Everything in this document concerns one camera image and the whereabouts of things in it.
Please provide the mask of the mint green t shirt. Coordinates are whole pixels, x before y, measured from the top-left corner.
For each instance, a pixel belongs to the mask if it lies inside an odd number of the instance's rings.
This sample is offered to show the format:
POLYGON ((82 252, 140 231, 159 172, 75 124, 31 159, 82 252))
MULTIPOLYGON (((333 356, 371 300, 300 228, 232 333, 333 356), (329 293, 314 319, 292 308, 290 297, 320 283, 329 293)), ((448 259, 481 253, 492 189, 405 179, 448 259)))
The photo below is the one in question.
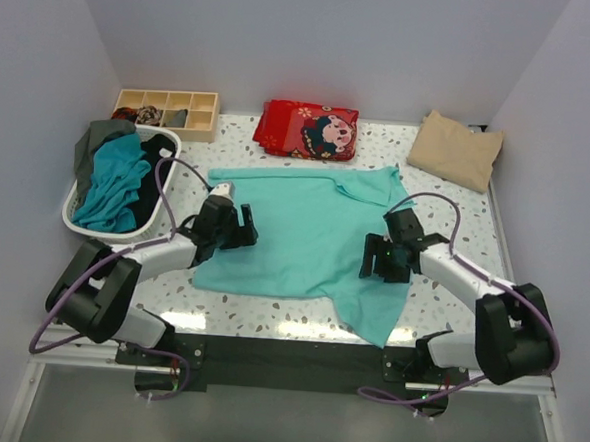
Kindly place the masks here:
POLYGON ((408 284, 361 278, 368 234, 407 196, 395 167, 213 169, 212 184, 231 182, 251 206, 258 241, 218 251, 193 285, 205 291, 268 298, 329 298, 338 318, 377 347, 387 344, 408 298, 408 284))

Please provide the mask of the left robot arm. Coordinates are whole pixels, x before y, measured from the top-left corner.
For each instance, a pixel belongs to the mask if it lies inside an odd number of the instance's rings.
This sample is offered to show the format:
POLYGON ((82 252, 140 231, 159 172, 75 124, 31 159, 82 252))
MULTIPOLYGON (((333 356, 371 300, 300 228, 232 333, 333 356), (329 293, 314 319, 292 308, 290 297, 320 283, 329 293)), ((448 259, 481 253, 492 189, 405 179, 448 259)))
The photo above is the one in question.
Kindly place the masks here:
POLYGON ((174 354, 174 329, 163 318, 131 307, 137 285, 204 264, 217 250, 257 241, 249 204, 236 207, 228 197, 210 195, 174 235, 124 247, 84 242, 50 291, 45 309, 95 343, 135 344, 151 365, 162 365, 174 354))

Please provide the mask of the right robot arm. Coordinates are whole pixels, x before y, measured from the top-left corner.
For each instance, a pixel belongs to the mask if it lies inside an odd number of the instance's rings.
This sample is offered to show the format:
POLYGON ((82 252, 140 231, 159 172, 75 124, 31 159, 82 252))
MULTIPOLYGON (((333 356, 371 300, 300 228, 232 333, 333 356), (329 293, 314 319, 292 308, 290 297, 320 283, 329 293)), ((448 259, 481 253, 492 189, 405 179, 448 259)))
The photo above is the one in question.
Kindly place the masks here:
POLYGON ((418 379, 431 383, 449 368, 462 368, 503 385, 557 367, 561 351, 537 286, 488 273, 457 253, 449 237, 427 234, 413 209, 383 219, 387 231, 365 237, 361 277, 404 284, 414 274, 426 276, 474 314, 473 332, 444 330, 417 341, 409 367, 418 379))

